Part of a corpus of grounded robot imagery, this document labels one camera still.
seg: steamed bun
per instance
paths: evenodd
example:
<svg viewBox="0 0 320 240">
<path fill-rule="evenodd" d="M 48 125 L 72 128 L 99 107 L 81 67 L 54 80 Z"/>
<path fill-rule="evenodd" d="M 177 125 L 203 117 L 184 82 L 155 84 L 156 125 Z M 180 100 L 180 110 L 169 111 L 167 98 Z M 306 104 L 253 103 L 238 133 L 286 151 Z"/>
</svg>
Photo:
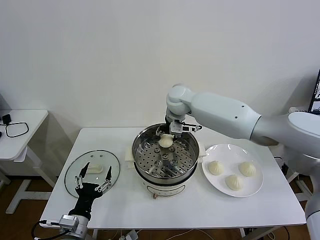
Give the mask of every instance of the steamed bun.
<svg viewBox="0 0 320 240">
<path fill-rule="evenodd" d="M 252 177 L 256 175 L 256 171 L 257 171 L 255 165 L 253 165 L 249 161 L 244 161 L 243 163 L 241 163 L 239 165 L 239 170 L 243 175 L 247 177 Z"/>
<path fill-rule="evenodd" d="M 238 175 L 230 175 L 226 177 L 225 183 L 234 191 L 239 191 L 244 187 L 244 180 Z"/>
<path fill-rule="evenodd" d="M 169 148 L 174 143 L 174 136 L 171 134 L 162 134 L 159 140 L 159 145 L 163 148 Z"/>
<path fill-rule="evenodd" d="M 224 172 L 225 167 L 219 161 L 212 161 L 212 162 L 209 162 L 208 169 L 210 173 L 212 173 L 213 175 L 220 175 Z"/>
</svg>

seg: white table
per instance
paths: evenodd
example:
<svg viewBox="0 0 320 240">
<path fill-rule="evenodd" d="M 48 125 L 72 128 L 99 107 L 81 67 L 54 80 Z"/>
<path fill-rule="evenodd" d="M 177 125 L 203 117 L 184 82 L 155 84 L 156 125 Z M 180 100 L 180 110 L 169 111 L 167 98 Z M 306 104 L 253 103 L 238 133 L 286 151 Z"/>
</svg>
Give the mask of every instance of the white table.
<svg viewBox="0 0 320 240">
<path fill-rule="evenodd" d="M 263 169 L 261 190 L 250 197 L 228 196 L 215 189 L 197 167 L 190 184 L 169 198 L 153 199 L 141 184 L 135 169 L 127 168 L 125 151 L 142 128 L 83 128 L 66 160 L 41 220 L 58 221 L 73 209 L 77 199 L 65 188 L 70 164 L 92 150 L 108 150 L 120 162 L 115 185 L 94 201 L 91 229 L 217 229 L 264 227 L 246 236 L 257 239 L 285 225 L 306 223 L 305 213 L 267 147 L 236 140 L 204 128 L 194 135 L 205 148 L 214 144 L 235 144 L 258 156 Z"/>
<path fill-rule="evenodd" d="M 14 161 L 24 162 L 26 155 L 30 158 L 31 162 L 27 162 L 41 177 L 44 178 L 52 187 L 55 186 L 57 178 L 43 165 L 43 162 L 39 157 L 27 146 L 29 140 L 35 134 L 37 129 L 43 123 L 48 115 L 47 110 L 1 110 L 0 116 L 10 114 L 11 123 L 26 122 L 29 131 L 18 137 L 8 137 L 6 135 L 6 126 L 0 125 L 0 131 L 2 136 L 0 137 L 0 161 Z M 24 124 L 9 126 L 10 134 L 17 135 L 23 133 L 26 129 Z M 3 183 L 9 184 L 10 180 L 0 172 L 0 179 Z M 24 180 L 11 201 L 9 207 L 6 210 L 7 214 L 13 214 L 22 199 L 34 199 L 34 200 L 47 200 L 49 199 L 50 192 L 29 192 L 25 191 L 30 180 Z"/>
</svg>

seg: white plate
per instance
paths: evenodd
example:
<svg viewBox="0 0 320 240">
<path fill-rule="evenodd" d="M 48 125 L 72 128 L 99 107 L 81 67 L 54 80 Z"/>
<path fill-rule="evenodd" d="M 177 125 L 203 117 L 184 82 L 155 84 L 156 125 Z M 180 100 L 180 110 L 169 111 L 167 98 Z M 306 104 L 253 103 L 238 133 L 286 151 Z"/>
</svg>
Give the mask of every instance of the white plate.
<svg viewBox="0 0 320 240">
<path fill-rule="evenodd" d="M 224 172 L 221 175 L 213 175 L 208 169 L 208 164 L 212 161 L 219 161 L 224 166 Z M 256 168 L 255 176 L 244 176 L 239 171 L 239 164 L 242 162 L 252 162 Z M 249 197 L 256 194 L 264 183 L 264 174 L 262 168 L 255 157 L 242 147 L 232 144 L 218 144 L 209 147 L 206 150 L 206 156 L 203 157 L 202 169 L 208 181 L 219 191 L 233 197 Z M 239 191 L 230 189 L 226 184 L 226 177 L 236 174 L 243 179 L 243 188 Z"/>
</svg>

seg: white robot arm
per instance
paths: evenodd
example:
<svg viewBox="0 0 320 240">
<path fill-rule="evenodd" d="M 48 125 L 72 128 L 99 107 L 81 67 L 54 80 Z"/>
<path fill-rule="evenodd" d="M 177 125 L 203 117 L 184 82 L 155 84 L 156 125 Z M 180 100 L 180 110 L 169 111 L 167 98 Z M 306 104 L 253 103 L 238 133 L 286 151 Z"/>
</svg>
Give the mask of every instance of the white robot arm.
<svg viewBox="0 0 320 240">
<path fill-rule="evenodd" d="M 247 139 L 263 146 L 285 145 L 287 165 L 311 177 L 314 191 L 305 214 L 311 239 L 320 239 L 319 116 L 293 112 L 263 117 L 241 101 L 213 93 L 194 93 L 183 85 L 170 89 L 166 104 L 166 121 L 170 133 L 177 137 L 184 132 L 181 123 L 185 115 L 190 115 L 199 124 L 234 139 Z"/>
</svg>

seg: stainless steel pot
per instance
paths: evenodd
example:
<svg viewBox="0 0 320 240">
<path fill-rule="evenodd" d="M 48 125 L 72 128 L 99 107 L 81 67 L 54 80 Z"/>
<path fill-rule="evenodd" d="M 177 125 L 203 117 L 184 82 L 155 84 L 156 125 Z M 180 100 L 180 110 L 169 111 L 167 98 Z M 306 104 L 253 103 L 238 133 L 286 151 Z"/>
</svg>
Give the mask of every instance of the stainless steel pot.
<svg viewBox="0 0 320 240">
<path fill-rule="evenodd" d="M 157 130 L 167 130 L 165 123 L 155 124 L 140 132 L 133 141 L 135 169 L 148 182 L 173 186 L 186 181 L 195 172 L 199 145 L 189 132 L 175 138 L 171 147 L 161 147 Z"/>
</svg>

